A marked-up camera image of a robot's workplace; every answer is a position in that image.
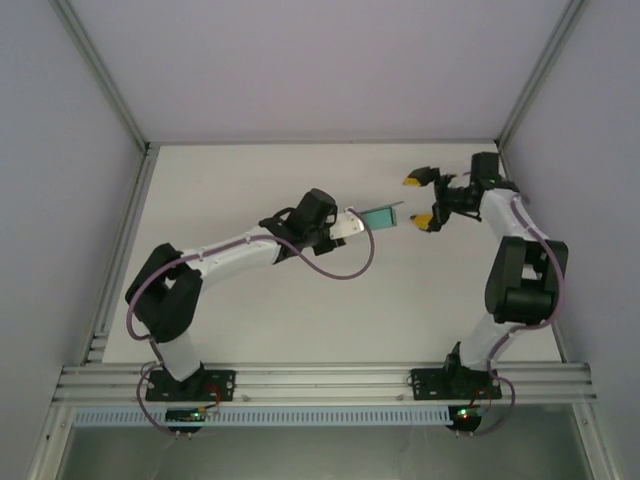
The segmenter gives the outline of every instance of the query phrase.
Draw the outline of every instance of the wire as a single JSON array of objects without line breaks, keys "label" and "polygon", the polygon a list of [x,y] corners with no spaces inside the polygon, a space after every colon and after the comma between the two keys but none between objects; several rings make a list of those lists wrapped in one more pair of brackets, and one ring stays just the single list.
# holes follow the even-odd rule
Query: wire
[{"label": "wire", "polygon": [[[155,365],[151,366],[146,371],[144,370],[144,365],[143,365],[142,369],[140,370],[140,380],[138,381],[138,385],[136,387],[136,400],[138,401],[138,405],[140,406],[140,410],[142,411],[142,413],[144,414],[146,419],[149,421],[149,423],[151,423],[151,425],[153,425],[156,429],[160,430],[162,433],[164,433],[166,435],[171,435],[171,436],[175,436],[175,435],[184,436],[185,435],[184,433],[176,434],[176,433],[172,432],[169,428],[167,428],[164,425],[162,425],[159,422],[157,422],[156,419],[153,418],[153,416],[149,413],[149,410],[147,410],[147,408],[144,405],[144,402],[142,400],[142,385],[143,385],[144,381],[145,380],[148,381],[149,380],[149,378],[148,378],[149,374],[153,370],[161,367],[162,364],[163,364],[162,354],[158,350],[157,344],[155,343],[155,340],[154,340],[153,336],[151,334],[139,335],[133,329],[133,314],[134,314],[134,311],[135,311],[136,304],[138,303],[138,300],[140,300],[140,297],[142,296],[144,291],[149,287],[149,285],[151,285],[154,281],[156,281],[158,278],[160,278],[166,272],[168,272],[172,268],[175,268],[178,265],[182,265],[183,263],[191,262],[193,260],[197,260],[197,259],[200,259],[200,258],[207,258],[207,257],[210,257],[212,255],[216,255],[218,253],[225,252],[227,250],[231,250],[232,248],[238,247],[240,245],[245,245],[245,244],[247,244],[249,242],[257,242],[257,241],[261,241],[261,240],[274,241],[274,242],[276,242],[276,243],[288,248],[296,256],[300,257],[300,259],[304,263],[306,263],[312,270],[318,272],[319,274],[321,274],[321,275],[323,275],[325,277],[331,278],[333,280],[352,280],[352,279],[357,278],[357,277],[361,276],[362,274],[364,274],[369,269],[371,264],[373,263],[373,257],[375,255],[375,240],[373,238],[373,232],[372,232],[371,228],[369,227],[369,225],[367,225],[367,222],[364,220],[364,217],[360,213],[356,212],[354,209],[349,208],[347,210],[350,211],[351,213],[353,213],[356,216],[356,218],[362,222],[362,225],[364,226],[364,229],[367,232],[367,235],[369,237],[369,246],[370,246],[369,257],[367,258],[367,261],[365,262],[364,266],[362,268],[360,268],[360,270],[358,270],[355,273],[351,273],[349,275],[336,275],[334,273],[327,272],[326,270],[323,270],[322,268],[318,267],[315,263],[313,263],[311,260],[309,260],[309,258],[307,258],[307,256],[305,256],[300,250],[298,250],[291,242],[289,242],[289,241],[287,241],[287,240],[285,240],[283,238],[276,237],[274,235],[266,235],[265,234],[265,235],[254,235],[252,237],[249,237],[248,239],[246,239],[246,238],[239,239],[239,240],[227,243],[225,245],[222,245],[222,246],[219,246],[219,247],[216,247],[216,248],[212,248],[210,250],[206,250],[202,254],[185,255],[184,257],[177,258],[177,259],[172,260],[169,263],[163,265],[162,267],[160,267],[158,270],[156,270],[151,275],[149,275],[149,277],[147,277],[147,279],[144,282],[142,282],[140,287],[138,287],[136,292],[133,294],[133,297],[131,298],[131,301],[129,302],[129,308],[127,310],[127,317],[126,317],[126,325],[127,325],[127,332],[129,333],[129,336],[131,338],[133,338],[134,340],[138,340],[138,341],[149,340],[149,343],[151,345],[151,349],[153,350],[154,354],[158,358],[158,361],[160,362],[158,364],[155,364]],[[220,404],[220,399],[221,399],[220,392],[218,391],[217,387],[215,387],[215,385],[210,385],[210,387],[215,388],[215,390],[213,390],[213,392],[216,394],[216,404],[214,404],[214,406],[217,405],[218,411],[219,411],[219,408],[220,408],[219,404]]]},{"label": "wire", "polygon": [[478,394],[481,391],[483,391],[487,395],[487,399],[489,400],[489,406],[485,410],[485,413],[486,413],[489,410],[491,410],[491,403],[492,403],[491,393],[489,392],[488,388],[476,388],[476,391],[473,394],[473,399],[471,400],[471,403],[467,406],[467,408],[472,408],[473,407],[473,404],[476,402],[476,400],[478,400]]},{"label": "wire", "polygon": [[158,477],[158,473],[160,473],[160,468],[162,467],[162,460],[164,458],[167,457],[167,455],[165,455],[164,453],[167,451],[167,449],[169,449],[169,447],[171,447],[171,445],[173,445],[175,443],[175,439],[169,440],[169,443],[167,443],[164,447],[162,447],[160,449],[159,454],[157,455],[158,458],[158,464],[156,466],[156,469],[154,470],[154,472],[149,475],[149,477],[146,477],[146,480],[155,480]]},{"label": "wire", "polygon": [[235,240],[233,242],[227,243],[225,245],[222,245],[222,246],[219,246],[219,247],[216,247],[216,248],[212,248],[210,250],[206,250],[201,255],[197,254],[197,253],[194,253],[192,255],[185,255],[184,257],[180,257],[180,258],[177,258],[175,260],[172,260],[172,261],[168,262],[167,264],[163,265],[162,267],[160,267],[158,270],[153,272],[151,275],[149,275],[149,277],[147,277],[147,279],[144,282],[142,282],[140,287],[138,287],[136,292],[133,294],[133,297],[131,298],[131,301],[129,302],[129,308],[127,309],[127,317],[126,317],[127,332],[129,333],[129,336],[131,338],[133,338],[134,340],[139,340],[139,341],[140,340],[153,340],[153,337],[151,336],[151,334],[138,335],[135,332],[135,330],[133,329],[133,313],[135,311],[136,304],[138,303],[138,300],[140,300],[140,297],[142,296],[144,291],[149,287],[149,285],[151,285],[159,277],[164,275],[166,272],[168,272],[172,268],[175,268],[178,265],[182,265],[183,263],[191,262],[191,261],[197,260],[197,259],[199,259],[201,257],[202,258],[207,258],[207,257],[210,257],[212,255],[217,255],[218,253],[226,252],[227,250],[231,250],[232,248],[239,247],[240,245],[244,245],[247,242],[257,242],[257,241],[260,241],[260,240],[268,240],[268,241],[276,242],[276,243],[288,248],[289,250],[291,250],[295,255],[300,257],[300,259],[304,263],[306,263],[312,270],[318,272],[319,274],[321,274],[321,275],[323,275],[325,277],[331,278],[332,280],[352,280],[354,278],[357,278],[357,277],[361,276],[363,273],[365,273],[369,269],[369,267],[371,266],[371,263],[373,262],[373,257],[375,255],[375,241],[373,239],[373,232],[371,231],[371,228],[369,227],[369,225],[367,225],[367,222],[365,222],[364,217],[362,215],[360,215],[360,213],[356,212],[353,209],[348,209],[348,210],[351,213],[353,213],[356,216],[356,218],[358,218],[358,220],[360,220],[362,222],[362,224],[364,226],[364,229],[367,232],[367,235],[369,236],[369,245],[370,245],[369,257],[367,258],[367,261],[365,262],[364,266],[360,270],[358,270],[357,272],[349,274],[349,275],[336,275],[334,273],[327,272],[326,270],[323,270],[322,268],[318,267],[315,263],[313,263],[311,260],[309,260],[309,258],[307,258],[307,256],[304,255],[300,250],[298,250],[291,242],[289,242],[289,241],[287,241],[287,240],[285,240],[283,238],[276,237],[274,235],[254,235],[252,237],[249,237],[248,239],[246,239],[246,238],[238,239],[238,240]]},{"label": "wire", "polygon": [[216,401],[215,403],[212,403],[204,407],[204,410],[206,411],[212,407],[216,407],[215,414],[217,415],[218,413],[220,413],[220,402],[222,401],[222,395],[220,395],[220,390],[215,385],[207,385],[205,388],[216,395]]},{"label": "wire", "polygon": [[147,421],[151,425],[153,425],[157,430],[159,430],[162,433],[164,433],[165,435],[169,435],[171,437],[184,437],[184,436],[187,435],[186,433],[173,432],[168,427],[162,425],[155,418],[153,418],[153,415],[151,415],[151,413],[147,409],[146,405],[144,404],[144,401],[142,400],[142,384],[144,383],[145,380],[147,380],[147,381],[149,380],[149,374],[151,372],[153,372],[154,370],[157,370],[161,366],[162,366],[161,364],[156,363],[156,364],[152,365],[151,367],[149,367],[147,370],[143,370],[142,371],[142,373],[140,375],[140,380],[138,380],[138,385],[136,386],[136,401],[138,402],[138,406],[140,407],[140,410],[142,411],[142,414],[145,416]]},{"label": "wire", "polygon": [[558,313],[560,312],[560,309],[564,304],[565,285],[564,285],[564,275],[562,274],[562,267],[560,266],[560,262],[558,261],[556,254],[553,252],[553,250],[551,249],[547,241],[544,239],[542,234],[540,234],[540,232],[538,232],[538,230],[536,230],[536,228],[533,225],[529,224],[529,222],[520,213],[520,210],[518,209],[518,200],[526,201],[526,199],[522,195],[514,196],[511,199],[511,202],[509,202],[511,211],[513,212],[513,215],[516,217],[516,219],[518,220],[518,223],[522,226],[522,228],[524,228],[531,234],[531,236],[540,244],[542,249],[545,251],[545,253],[549,257],[549,261],[553,266],[553,271],[558,281],[558,301],[556,302],[556,306],[553,309],[553,312],[551,312],[551,315],[549,315],[549,318],[547,319],[546,322],[540,323],[538,325],[530,325],[530,326],[517,325],[509,329],[509,331],[506,334],[504,334],[500,338],[500,340],[496,342],[493,348],[489,351],[489,355],[487,356],[487,371],[489,372],[489,375],[491,376],[491,378],[493,378],[494,380],[507,384],[507,386],[509,387],[509,390],[511,390],[511,401],[509,402],[509,409],[507,410],[507,413],[504,415],[504,417],[502,417],[500,420],[498,420],[495,424],[493,424],[489,428],[482,430],[480,432],[473,433],[472,436],[474,437],[482,437],[484,435],[488,435],[502,428],[504,424],[507,422],[507,420],[509,420],[509,418],[511,417],[511,414],[513,413],[513,408],[515,407],[515,404],[516,404],[516,389],[513,386],[513,383],[510,380],[499,376],[492,369],[492,362],[494,357],[500,351],[502,346],[505,343],[507,343],[509,338],[512,335],[514,335],[516,332],[541,330],[543,328],[547,328],[550,325],[552,325],[557,320]]}]

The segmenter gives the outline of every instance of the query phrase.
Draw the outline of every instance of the black mounting plate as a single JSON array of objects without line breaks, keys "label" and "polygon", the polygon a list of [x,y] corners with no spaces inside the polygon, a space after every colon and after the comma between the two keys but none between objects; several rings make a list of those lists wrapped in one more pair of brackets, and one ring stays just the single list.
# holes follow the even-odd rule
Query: black mounting plate
[{"label": "black mounting plate", "polygon": [[500,384],[494,385],[488,372],[465,369],[463,378],[447,378],[443,368],[415,368],[411,370],[414,400],[492,400],[502,398]]},{"label": "black mounting plate", "polygon": [[233,401],[236,388],[234,370],[204,370],[198,375],[195,385],[176,381],[169,372],[156,370],[149,375],[149,385],[145,399],[147,402],[202,402],[216,400],[215,393],[207,387],[215,385],[220,392],[221,402]]}]

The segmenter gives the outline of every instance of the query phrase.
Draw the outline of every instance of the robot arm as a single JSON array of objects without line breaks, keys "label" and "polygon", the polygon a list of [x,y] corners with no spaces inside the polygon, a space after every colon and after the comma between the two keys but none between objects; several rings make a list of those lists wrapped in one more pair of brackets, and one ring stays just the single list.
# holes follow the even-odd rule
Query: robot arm
[{"label": "robot arm", "polygon": [[[551,317],[568,258],[565,243],[550,240],[529,218],[516,185],[500,175],[497,154],[472,156],[468,186],[451,187],[453,177],[424,167],[405,179],[412,186],[434,183],[432,214],[416,216],[414,223],[438,232],[453,213],[485,220],[500,246],[485,287],[486,313],[471,335],[456,343],[443,368],[412,371],[416,400],[470,399],[478,392],[500,398],[488,365],[513,342],[517,330],[541,327]],[[557,259],[561,275],[541,242]]]},{"label": "robot arm", "polygon": [[204,290],[237,273],[282,262],[296,255],[291,247],[298,251],[311,247],[321,255],[364,230],[364,223],[352,210],[338,212],[332,197],[312,189],[296,208],[284,209],[225,242],[183,251],[168,243],[160,245],[125,294],[130,310],[150,334],[132,336],[150,338],[165,369],[177,382],[185,382],[203,368],[188,328]]}]

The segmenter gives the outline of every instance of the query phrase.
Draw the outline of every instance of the gray wall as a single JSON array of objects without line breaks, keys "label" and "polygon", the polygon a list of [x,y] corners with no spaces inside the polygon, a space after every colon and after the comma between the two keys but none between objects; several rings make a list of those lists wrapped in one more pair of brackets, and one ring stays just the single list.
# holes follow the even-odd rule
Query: gray wall
[{"label": "gray wall", "polygon": [[494,138],[566,0],[70,3],[148,139],[198,143]]},{"label": "gray wall", "polygon": [[506,155],[570,249],[564,332],[640,478],[640,2],[593,0]]},{"label": "gray wall", "polygon": [[0,3],[0,477],[75,360],[139,155],[44,0]]}]

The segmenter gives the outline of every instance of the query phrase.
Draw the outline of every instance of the metal frame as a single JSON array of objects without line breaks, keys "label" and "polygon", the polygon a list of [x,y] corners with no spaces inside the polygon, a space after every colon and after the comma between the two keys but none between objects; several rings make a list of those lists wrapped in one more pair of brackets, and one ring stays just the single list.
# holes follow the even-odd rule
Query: metal frame
[{"label": "metal frame", "polygon": [[513,138],[588,4],[589,0],[569,0],[567,3],[498,135],[496,143],[500,150],[504,150]]},{"label": "metal frame", "polygon": [[49,4],[51,5],[51,8],[53,8],[54,12],[56,12],[60,23],[64,26],[69,37],[71,37],[78,53],[84,60],[87,68],[89,68],[89,71],[93,75],[98,87],[100,87],[100,90],[102,90],[107,102],[109,102],[109,106],[118,116],[122,125],[129,133],[129,136],[138,146],[140,152],[146,152],[147,142],[144,139],[140,128],[136,124],[133,115],[131,115],[129,107],[122,98],[122,95],[120,95],[115,82],[111,79],[111,75],[109,75],[109,72],[100,59],[98,52],[91,43],[91,39],[80,23],[73,7],[71,7],[68,0],[49,0]]},{"label": "metal frame", "polygon": [[[131,407],[139,365],[104,365],[101,363],[106,345],[107,323],[112,315],[114,296],[120,290],[126,259],[142,213],[144,199],[151,181],[159,147],[167,143],[149,145],[138,128],[125,101],[111,79],[96,49],[78,20],[68,0],[49,0],[52,8],[76,45],[110,107],[121,120],[132,140],[143,152],[123,220],[113,246],[101,296],[91,319],[88,335],[77,367],[65,367],[60,376],[52,405],[29,471],[29,480],[55,479],[64,463],[65,450],[72,434],[71,426],[77,409],[94,406],[105,409]],[[542,54],[524,85],[496,144],[502,153],[525,117],[536,93],[540,90],[562,47],[567,41],[588,0],[569,0]],[[317,144],[317,143],[453,143],[453,140],[397,140],[397,141],[298,141],[298,142],[241,142],[241,144]],[[478,142],[476,139],[455,143]],[[232,145],[238,142],[211,142],[212,145]],[[508,164],[504,162],[509,173]],[[567,349],[562,332],[554,330],[560,353],[566,361]],[[414,402],[406,379],[415,367],[438,365],[225,365],[238,371],[236,401],[232,408],[269,408],[274,405],[291,406],[362,406],[369,408],[406,408],[433,406],[455,402]],[[505,363],[500,371],[510,378],[518,393],[519,404],[571,404],[576,417],[576,429],[582,440],[586,459],[594,478],[619,480],[620,466],[601,424],[596,393],[591,384],[588,366],[572,363]],[[505,403],[502,399],[496,403]]]},{"label": "metal frame", "polygon": [[189,147],[189,146],[233,146],[233,145],[423,145],[423,144],[475,144],[475,143],[495,143],[493,138],[393,138],[386,140],[375,140],[367,138],[352,139],[298,139],[298,140],[239,140],[239,141],[209,141],[209,142],[150,142],[153,148],[160,147]]}]

